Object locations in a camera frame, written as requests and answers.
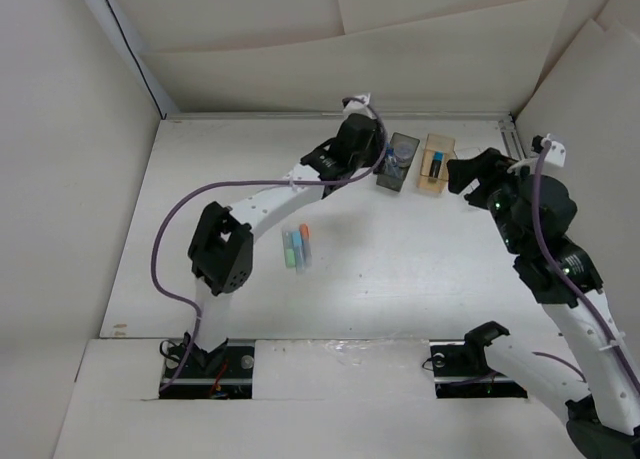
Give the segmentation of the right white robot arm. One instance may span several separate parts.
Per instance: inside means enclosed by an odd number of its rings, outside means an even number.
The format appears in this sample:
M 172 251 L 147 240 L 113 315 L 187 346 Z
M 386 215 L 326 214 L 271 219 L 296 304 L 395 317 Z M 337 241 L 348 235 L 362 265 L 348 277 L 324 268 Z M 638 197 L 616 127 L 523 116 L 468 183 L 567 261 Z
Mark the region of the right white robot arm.
M 565 371 L 490 321 L 464 336 L 462 360 L 473 372 L 498 373 L 536 397 L 565 426 L 586 458 L 639 455 L 639 368 L 617 328 L 603 281 L 567 235 L 577 213 L 565 185 L 543 174 L 554 146 L 534 165 L 489 148 L 447 164 L 448 188 L 490 212 L 519 279 L 562 334 L 583 375 Z

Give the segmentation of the clear tape dispenser roll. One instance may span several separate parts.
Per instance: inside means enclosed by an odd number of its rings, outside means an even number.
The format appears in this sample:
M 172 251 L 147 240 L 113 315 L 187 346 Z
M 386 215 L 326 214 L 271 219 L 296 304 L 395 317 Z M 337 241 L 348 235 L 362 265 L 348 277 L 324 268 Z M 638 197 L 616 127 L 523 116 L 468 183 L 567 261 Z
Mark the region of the clear tape dispenser roll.
M 408 167 L 411 164 L 416 148 L 417 145 L 411 138 L 397 138 L 395 140 L 393 149 L 400 167 Z

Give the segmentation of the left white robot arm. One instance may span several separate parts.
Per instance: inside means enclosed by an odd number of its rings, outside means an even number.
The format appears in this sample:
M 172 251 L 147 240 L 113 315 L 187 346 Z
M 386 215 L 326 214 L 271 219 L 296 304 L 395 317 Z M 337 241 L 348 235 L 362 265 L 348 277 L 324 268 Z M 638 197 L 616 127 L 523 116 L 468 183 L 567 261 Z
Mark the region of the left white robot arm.
M 254 245 L 265 232 L 344 187 L 360 169 L 373 167 L 384 149 L 379 122 L 352 113 L 335 137 L 303 156 L 280 184 L 229 206 L 208 204 L 187 251 L 191 272 L 211 295 L 230 298 L 248 280 Z

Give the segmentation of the blue pastel highlighter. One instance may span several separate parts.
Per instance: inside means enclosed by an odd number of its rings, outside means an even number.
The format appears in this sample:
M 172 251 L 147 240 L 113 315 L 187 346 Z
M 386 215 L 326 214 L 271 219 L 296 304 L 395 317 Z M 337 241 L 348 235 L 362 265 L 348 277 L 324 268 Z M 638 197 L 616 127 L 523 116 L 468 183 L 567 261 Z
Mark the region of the blue pastel highlighter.
M 292 245 L 295 258 L 295 268 L 297 273 L 301 273 L 305 270 L 305 257 L 302 236 L 299 231 L 293 231 L 291 233 Z

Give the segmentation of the blue cap black marker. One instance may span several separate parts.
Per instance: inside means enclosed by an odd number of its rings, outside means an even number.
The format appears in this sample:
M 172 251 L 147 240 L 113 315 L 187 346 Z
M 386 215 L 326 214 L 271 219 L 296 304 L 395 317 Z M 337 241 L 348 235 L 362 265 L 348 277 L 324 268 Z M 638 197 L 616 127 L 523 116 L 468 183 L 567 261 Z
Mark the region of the blue cap black marker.
M 433 157 L 429 166 L 428 177 L 430 179 L 438 180 L 440 177 L 440 171 L 445 156 L 443 152 L 436 151 L 433 153 Z

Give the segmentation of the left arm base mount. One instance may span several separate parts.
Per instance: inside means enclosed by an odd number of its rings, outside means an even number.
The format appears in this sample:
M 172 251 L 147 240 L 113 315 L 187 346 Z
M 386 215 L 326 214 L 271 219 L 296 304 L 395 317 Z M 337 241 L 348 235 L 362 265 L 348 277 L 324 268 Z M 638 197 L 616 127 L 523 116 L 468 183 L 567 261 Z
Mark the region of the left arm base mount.
M 194 345 L 175 377 L 191 336 L 180 342 L 164 340 L 159 353 L 164 360 L 160 399 L 248 400 L 253 395 L 255 345 L 253 340 L 225 340 L 210 352 Z

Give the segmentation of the blue cap glue bottle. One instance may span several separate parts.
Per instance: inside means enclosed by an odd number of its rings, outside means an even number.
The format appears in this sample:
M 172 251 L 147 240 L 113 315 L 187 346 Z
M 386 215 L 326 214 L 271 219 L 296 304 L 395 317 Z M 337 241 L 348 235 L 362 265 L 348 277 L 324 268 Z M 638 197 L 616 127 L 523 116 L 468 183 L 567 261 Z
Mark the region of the blue cap glue bottle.
M 394 149 L 388 145 L 384 159 L 384 174 L 394 178 L 401 177 L 401 170 L 398 166 Z

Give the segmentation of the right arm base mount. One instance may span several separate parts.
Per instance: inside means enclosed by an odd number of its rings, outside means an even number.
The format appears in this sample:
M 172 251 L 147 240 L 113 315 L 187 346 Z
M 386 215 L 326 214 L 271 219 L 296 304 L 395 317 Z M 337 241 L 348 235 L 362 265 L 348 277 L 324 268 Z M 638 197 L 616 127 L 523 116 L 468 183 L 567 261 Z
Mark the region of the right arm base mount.
M 527 391 L 490 369 L 463 340 L 433 340 L 422 368 L 433 374 L 438 399 L 527 399 Z

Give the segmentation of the green pastel highlighter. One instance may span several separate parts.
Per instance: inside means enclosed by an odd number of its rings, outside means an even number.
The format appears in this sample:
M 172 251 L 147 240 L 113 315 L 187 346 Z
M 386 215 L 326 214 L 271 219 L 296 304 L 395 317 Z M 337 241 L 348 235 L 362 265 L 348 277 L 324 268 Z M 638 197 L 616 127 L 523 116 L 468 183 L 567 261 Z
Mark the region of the green pastel highlighter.
M 295 268 L 296 259 L 295 259 L 295 252 L 294 252 L 291 233 L 289 231 L 284 231 L 282 235 L 282 239 L 283 239 L 285 265 L 289 269 Z

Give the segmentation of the orange cap clear marker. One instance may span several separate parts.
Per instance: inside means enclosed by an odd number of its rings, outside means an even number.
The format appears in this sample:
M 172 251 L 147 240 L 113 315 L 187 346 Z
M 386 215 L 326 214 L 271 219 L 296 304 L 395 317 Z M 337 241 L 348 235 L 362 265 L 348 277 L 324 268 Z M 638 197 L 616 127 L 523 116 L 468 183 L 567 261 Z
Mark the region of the orange cap clear marker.
M 307 224 L 301 224 L 299 226 L 299 232 L 302 239 L 302 248 L 305 267 L 309 268 L 312 264 L 312 252 L 310 243 L 310 230 Z

